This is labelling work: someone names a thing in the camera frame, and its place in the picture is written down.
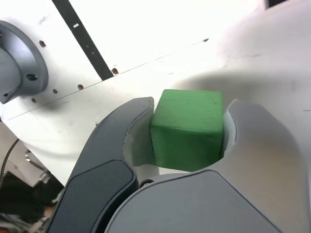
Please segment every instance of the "metal mount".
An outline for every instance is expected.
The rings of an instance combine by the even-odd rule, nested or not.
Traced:
[[[0,102],[36,95],[47,87],[48,79],[45,61],[31,39],[0,20]]]

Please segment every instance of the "dark cable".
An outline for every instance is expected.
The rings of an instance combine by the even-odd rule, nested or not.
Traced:
[[[3,164],[2,164],[2,167],[1,167],[1,173],[0,173],[0,189],[1,189],[1,186],[2,186],[2,183],[3,183],[3,179],[4,179],[4,169],[5,169],[5,165],[6,165],[6,162],[8,161],[8,158],[12,152],[12,150],[14,149],[14,147],[16,146],[16,144],[19,142],[19,139],[16,139],[16,141],[12,144],[12,146],[10,147],[10,149],[8,150],[5,158],[4,158],[4,161],[3,161]]]

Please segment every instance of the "black tape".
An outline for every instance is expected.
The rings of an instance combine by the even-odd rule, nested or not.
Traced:
[[[101,79],[106,80],[113,77],[70,2],[68,0],[52,0],[52,2]]]

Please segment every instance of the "green cube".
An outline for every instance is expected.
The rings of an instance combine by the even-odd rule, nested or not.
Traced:
[[[196,171],[217,162],[223,131],[220,92],[164,90],[151,122],[156,165]]]

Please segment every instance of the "hole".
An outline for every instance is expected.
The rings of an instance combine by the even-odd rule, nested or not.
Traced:
[[[119,72],[118,72],[118,70],[116,68],[113,68],[111,71],[112,71],[113,74],[119,74]]]
[[[38,79],[38,76],[34,75],[34,74],[27,74],[26,75],[26,78],[29,80],[29,81],[36,81]]]
[[[47,46],[47,45],[44,43],[44,41],[42,41],[42,40],[39,41],[39,45],[40,45],[41,47],[43,47],[43,48]]]
[[[78,89],[81,91],[84,89],[84,86],[82,86],[81,84],[78,85]]]

